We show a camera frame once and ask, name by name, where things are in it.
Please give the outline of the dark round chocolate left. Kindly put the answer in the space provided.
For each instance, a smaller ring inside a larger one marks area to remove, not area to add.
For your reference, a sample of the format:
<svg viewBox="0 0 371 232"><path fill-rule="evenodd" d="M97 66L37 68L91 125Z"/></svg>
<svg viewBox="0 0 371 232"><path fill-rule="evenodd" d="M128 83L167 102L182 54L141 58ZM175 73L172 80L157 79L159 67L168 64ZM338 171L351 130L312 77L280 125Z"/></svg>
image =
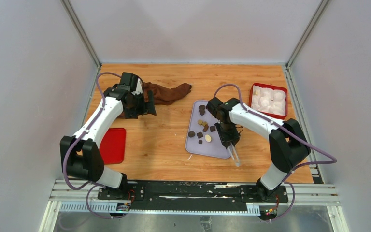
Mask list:
<svg viewBox="0 0 371 232"><path fill-rule="evenodd" d="M196 134L195 134L195 132L194 131L190 131L189 133L188 133L188 137L189 138L192 138L192 137L194 137Z"/></svg>

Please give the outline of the brown cloth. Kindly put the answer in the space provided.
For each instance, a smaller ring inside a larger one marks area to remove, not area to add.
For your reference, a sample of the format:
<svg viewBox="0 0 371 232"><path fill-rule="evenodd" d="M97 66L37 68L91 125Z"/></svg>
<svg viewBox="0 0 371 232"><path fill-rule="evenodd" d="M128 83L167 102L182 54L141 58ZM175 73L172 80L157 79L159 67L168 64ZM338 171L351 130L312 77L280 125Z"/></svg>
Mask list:
<svg viewBox="0 0 371 232"><path fill-rule="evenodd" d="M148 91L152 91L155 105L171 105L188 95L192 89L192 85L188 83L182 83L173 88L151 82L143 83L142 86L145 102L148 102Z"/></svg>

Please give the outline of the red box with white liners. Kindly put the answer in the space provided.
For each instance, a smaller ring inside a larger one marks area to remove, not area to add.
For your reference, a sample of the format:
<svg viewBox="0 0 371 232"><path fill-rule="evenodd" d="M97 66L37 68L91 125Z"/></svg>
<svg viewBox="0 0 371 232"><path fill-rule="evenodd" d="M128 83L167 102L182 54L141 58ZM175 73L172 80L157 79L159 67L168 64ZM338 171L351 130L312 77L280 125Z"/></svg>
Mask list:
<svg viewBox="0 0 371 232"><path fill-rule="evenodd" d="M288 91L284 87L254 83L250 89L249 106L268 116L285 119L287 117Z"/></svg>

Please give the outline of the lavender tray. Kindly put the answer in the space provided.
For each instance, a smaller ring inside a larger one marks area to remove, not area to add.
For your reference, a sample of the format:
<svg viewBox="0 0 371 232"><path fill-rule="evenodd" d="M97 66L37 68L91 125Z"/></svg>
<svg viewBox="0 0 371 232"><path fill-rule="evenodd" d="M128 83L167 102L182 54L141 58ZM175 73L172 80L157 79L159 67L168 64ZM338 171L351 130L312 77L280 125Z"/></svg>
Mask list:
<svg viewBox="0 0 371 232"><path fill-rule="evenodd" d="M187 152L191 154L196 155L204 155L208 157L214 157L214 158L220 158L220 159L228 159L230 158L230 152L221 144L219 134L216 131L210 132L210 126L215 126L215 123L218 122L217 119L215 119L205 108L205 114L201 116L199 114L199 106L200 105L207 105L207 100L196 100L192 107L192 112L190 116L190 122L188 126L188 132L194 131L195 134L198 132L203 133L202 138L198 138L197 135L195 135L192 138L188 137L188 134L186 136L185 141L185 149ZM203 132L203 125L198 124L198 120L206 121L207 125L209 126L208 130L206 132ZM211 142L207 142L204 138L205 135L210 135L212 138Z"/></svg>

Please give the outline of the red box lid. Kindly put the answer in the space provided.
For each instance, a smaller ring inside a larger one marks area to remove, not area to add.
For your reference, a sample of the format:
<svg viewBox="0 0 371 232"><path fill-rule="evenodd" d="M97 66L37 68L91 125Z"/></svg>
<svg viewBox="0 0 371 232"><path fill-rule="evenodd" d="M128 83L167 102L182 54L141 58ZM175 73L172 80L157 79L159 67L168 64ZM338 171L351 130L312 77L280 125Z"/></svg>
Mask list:
<svg viewBox="0 0 371 232"><path fill-rule="evenodd" d="M110 128L100 144L100 153L105 165L121 164L124 161L126 130Z"/></svg>

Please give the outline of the white oval chocolate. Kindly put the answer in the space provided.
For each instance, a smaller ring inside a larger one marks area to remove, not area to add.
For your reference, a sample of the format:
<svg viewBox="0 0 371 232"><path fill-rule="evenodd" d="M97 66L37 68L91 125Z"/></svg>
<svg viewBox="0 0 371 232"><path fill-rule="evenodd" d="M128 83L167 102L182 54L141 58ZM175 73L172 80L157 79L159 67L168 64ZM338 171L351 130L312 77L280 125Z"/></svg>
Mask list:
<svg viewBox="0 0 371 232"><path fill-rule="evenodd" d="M212 141L212 138L211 138L210 135L205 135L204 138L205 138L205 140L206 140L207 142L211 142L211 141Z"/></svg>

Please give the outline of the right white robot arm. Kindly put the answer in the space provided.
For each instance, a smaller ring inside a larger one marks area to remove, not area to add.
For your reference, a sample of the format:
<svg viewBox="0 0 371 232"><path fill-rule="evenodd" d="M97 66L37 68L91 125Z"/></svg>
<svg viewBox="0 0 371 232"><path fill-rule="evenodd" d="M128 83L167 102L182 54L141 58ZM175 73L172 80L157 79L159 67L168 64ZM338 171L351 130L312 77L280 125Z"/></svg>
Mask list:
<svg viewBox="0 0 371 232"><path fill-rule="evenodd" d="M227 102L212 98L206 110L217 119L215 124L223 147L231 150L240 139L237 125L260 135L269 143L271 165L257 181L257 197L268 202L284 178L311 152L298 121L287 121L254 112L237 98Z"/></svg>

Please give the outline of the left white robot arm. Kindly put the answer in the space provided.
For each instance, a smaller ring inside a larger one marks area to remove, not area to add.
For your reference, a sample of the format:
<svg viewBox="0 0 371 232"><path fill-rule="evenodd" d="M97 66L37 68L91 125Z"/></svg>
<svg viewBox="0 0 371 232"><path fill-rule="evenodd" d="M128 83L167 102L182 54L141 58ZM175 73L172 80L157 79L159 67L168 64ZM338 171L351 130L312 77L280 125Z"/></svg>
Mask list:
<svg viewBox="0 0 371 232"><path fill-rule="evenodd" d="M143 80L129 72L118 76L119 83L100 91L101 101L89 120L72 136L60 141L62 173L70 189L80 190L92 183L110 188L116 199L128 195L127 176L106 167L100 144L112 123L122 115L137 119L142 115L156 115L152 91L144 96Z"/></svg>

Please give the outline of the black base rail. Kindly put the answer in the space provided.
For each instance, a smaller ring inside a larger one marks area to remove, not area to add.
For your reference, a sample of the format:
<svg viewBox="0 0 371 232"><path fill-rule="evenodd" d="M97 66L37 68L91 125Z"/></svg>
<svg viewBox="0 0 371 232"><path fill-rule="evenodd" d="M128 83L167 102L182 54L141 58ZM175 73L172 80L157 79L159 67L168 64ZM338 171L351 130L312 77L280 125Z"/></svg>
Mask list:
<svg viewBox="0 0 371 232"><path fill-rule="evenodd" d="M99 200L122 201L136 210L245 211L248 203L276 206L287 203L286 188L279 186L266 196L255 184L132 180L126 191L106 187Z"/></svg>

